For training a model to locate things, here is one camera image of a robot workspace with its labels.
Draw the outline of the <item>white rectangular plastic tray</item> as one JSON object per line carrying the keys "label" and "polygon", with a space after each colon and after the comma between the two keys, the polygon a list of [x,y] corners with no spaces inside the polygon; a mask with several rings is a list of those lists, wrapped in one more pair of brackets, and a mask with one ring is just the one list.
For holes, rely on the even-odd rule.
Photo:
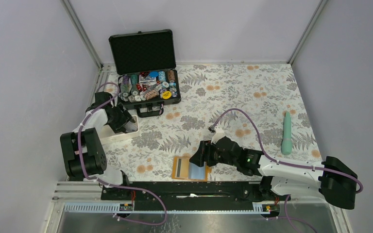
{"label": "white rectangular plastic tray", "polygon": [[125,125],[125,129],[129,130],[126,133],[114,133],[110,126],[105,125],[102,127],[101,132],[99,133],[100,141],[103,145],[120,142],[123,140],[132,139],[140,135],[138,117],[132,115],[135,120],[134,123],[129,122]]}

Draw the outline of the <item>light blue card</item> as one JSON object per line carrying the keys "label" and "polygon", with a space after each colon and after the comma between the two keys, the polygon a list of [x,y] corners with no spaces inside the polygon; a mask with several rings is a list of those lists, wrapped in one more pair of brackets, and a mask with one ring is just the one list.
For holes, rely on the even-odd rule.
{"label": "light blue card", "polygon": [[204,166],[198,166],[194,163],[189,162],[188,166],[188,178],[191,180],[205,181],[207,176],[206,163]]}

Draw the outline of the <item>orange leather card holder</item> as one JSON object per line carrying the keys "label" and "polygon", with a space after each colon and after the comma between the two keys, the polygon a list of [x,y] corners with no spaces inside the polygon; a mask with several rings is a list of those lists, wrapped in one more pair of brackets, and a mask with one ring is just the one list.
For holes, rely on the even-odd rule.
{"label": "orange leather card holder", "polygon": [[208,181],[209,174],[212,169],[204,163],[203,167],[199,167],[189,162],[188,157],[176,156],[173,159],[171,178],[185,181]]}

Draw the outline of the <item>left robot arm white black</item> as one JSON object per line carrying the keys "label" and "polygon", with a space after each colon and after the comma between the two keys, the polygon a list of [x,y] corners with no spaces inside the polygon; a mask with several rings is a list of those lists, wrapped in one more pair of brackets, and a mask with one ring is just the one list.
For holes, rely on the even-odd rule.
{"label": "left robot arm white black", "polygon": [[137,118],[108,92],[97,92],[95,101],[85,112],[81,123],[60,136],[66,173],[71,181],[96,181],[98,177],[114,184],[113,194],[124,200],[131,187],[122,181],[120,172],[107,171],[103,143],[139,132]]}

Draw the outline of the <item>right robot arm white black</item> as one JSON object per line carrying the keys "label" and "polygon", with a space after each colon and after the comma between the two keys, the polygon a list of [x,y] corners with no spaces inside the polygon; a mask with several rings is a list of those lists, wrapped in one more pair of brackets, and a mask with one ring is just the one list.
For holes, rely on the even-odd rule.
{"label": "right robot arm white black", "polygon": [[243,148],[224,136],[215,143],[201,141],[189,162],[197,167],[226,164],[246,176],[261,177],[252,195],[256,200],[284,200],[288,195],[317,197],[338,208],[355,208],[357,175],[335,157],[317,163],[274,162],[264,152]]}

